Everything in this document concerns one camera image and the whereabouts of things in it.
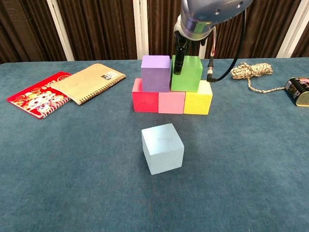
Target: red block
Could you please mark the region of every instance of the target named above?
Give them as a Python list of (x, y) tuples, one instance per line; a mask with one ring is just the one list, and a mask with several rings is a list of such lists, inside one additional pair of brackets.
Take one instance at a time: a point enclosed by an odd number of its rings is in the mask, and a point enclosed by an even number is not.
[(132, 99), (135, 112), (158, 113), (159, 93), (143, 92), (141, 78), (135, 79), (132, 89)]

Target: wooden block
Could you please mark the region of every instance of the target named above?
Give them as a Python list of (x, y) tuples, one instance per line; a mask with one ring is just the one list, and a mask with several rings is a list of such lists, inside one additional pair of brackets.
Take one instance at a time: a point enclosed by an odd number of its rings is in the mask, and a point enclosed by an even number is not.
[(141, 78), (144, 92), (169, 92), (169, 56), (143, 56)]
[(158, 93), (143, 92), (142, 79), (136, 78), (132, 89), (132, 99), (135, 112), (158, 113)]
[(143, 129), (141, 139), (151, 175), (182, 166), (184, 146), (173, 124)]
[(184, 100), (184, 114), (207, 115), (211, 106), (212, 90), (209, 82), (199, 82), (197, 93), (186, 92)]
[(172, 91), (197, 92), (198, 84), (202, 76), (203, 66), (199, 57), (185, 56), (183, 69), (180, 75), (175, 75), (174, 70), (175, 56), (172, 57)]
[(185, 92), (159, 93), (159, 113), (183, 114)]

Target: blue tablecloth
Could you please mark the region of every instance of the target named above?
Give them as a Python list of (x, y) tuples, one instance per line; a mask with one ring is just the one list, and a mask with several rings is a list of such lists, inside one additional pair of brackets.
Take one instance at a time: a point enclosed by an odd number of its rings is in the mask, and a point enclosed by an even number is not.
[[(268, 62), (252, 86), (309, 77), (309, 58)], [(83, 105), (38, 120), (6, 101), (58, 71), (103, 63), (127, 75)], [(218, 77), (231, 60), (215, 60)], [(309, 228), (309, 108), (230, 75), (208, 116), (135, 113), (140, 60), (0, 65), (0, 231), (304, 232)], [(183, 166), (150, 175), (141, 130), (173, 123)]]

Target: yellow block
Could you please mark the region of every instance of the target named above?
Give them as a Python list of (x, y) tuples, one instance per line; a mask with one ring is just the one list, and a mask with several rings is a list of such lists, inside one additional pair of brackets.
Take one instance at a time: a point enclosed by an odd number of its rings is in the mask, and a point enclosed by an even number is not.
[(186, 92), (184, 100), (184, 114), (207, 115), (211, 106), (212, 90), (209, 82), (201, 80), (197, 93)]

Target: notebook binding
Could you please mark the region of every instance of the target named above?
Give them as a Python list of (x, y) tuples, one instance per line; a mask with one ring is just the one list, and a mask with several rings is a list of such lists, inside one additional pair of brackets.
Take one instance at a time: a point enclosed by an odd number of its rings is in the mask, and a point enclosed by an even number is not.
[(119, 81), (125, 79), (125, 77), (126, 77), (125, 75), (122, 75), (122, 76), (117, 77), (117, 78), (116, 78), (115, 80), (113, 80), (112, 82), (110, 82), (110, 83), (108, 83), (107, 85), (105, 85), (105, 86), (99, 88), (98, 90), (96, 90), (96, 91), (94, 91), (94, 92), (88, 94), (87, 96), (81, 98), (79, 101), (80, 101), (81, 104), (82, 104), (82, 103), (84, 103), (84, 102), (90, 100), (90, 99), (93, 98), (94, 96), (99, 95), (100, 93), (102, 93), (102, 92), (108, 90), (108, 89), (109, 89), (110, 87), (112, 87), (113, 85), (117, 84)]
[(70, 101), (70, 98), (69, 97), (65, 97), (62, 101), (59, 101), (55, 105), (52, 105), (50, 107), (49, 111), (47, 111), (46, 113), (41, 113), (43, 115), (43, 118), (45, 118), (46, 116), (51, 114), (53, 111), (55, 111), (56, 109), (61, 107), (63, 104), (67, 103), (68, 101)]

